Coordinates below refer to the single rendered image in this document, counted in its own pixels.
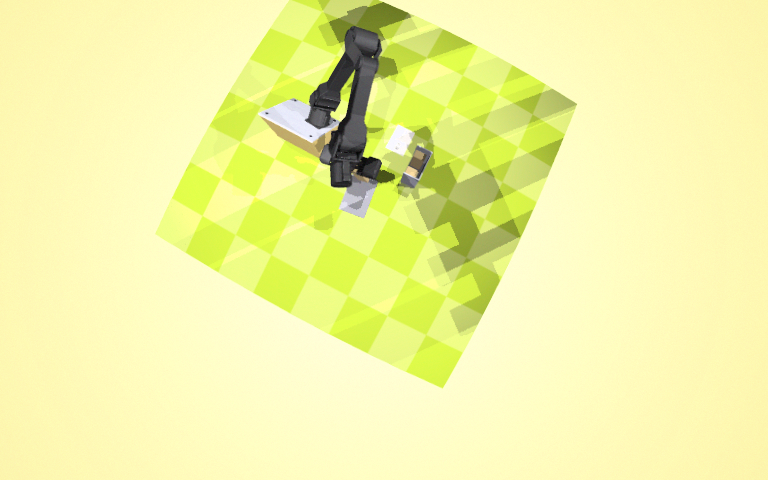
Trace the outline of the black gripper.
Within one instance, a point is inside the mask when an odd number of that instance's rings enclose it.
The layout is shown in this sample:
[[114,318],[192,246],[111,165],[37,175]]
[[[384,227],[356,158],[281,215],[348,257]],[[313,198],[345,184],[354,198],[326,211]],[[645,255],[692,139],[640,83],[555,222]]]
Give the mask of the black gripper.
[[[330,166],[330,162],[333,162],[331,160],[331,154],[329,153],[329,144],[327,143],[320,155],[320,162],[324,165]],[[357,165],[357,166],[356,166]],[[376,180],[379,170],[381,168],[382,162],[379,158],[376,157],[362,157],[359,160],[359,163],[353,162],[352,163],[352,169],[357,169],[356,175]]]

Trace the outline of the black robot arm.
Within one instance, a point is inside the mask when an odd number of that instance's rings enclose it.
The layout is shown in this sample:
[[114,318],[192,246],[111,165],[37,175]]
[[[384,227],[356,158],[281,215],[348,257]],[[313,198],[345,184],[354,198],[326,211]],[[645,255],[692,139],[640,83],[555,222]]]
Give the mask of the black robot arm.
[[330,163],[331,187],[340,189],[351,187],[352,163],[359,163],[363,157],[368,132],[365,117],[382,52],[378,34],[356,26],[347,30],[344,42],[345,52],[328,81],[321,83],[310,95],[310,112],[305,119],[318,130],[329,126],[331,113],[340,104],[341,90],[355,70],[346,116],[338,130],[331,131],[329,142],[333,160]]

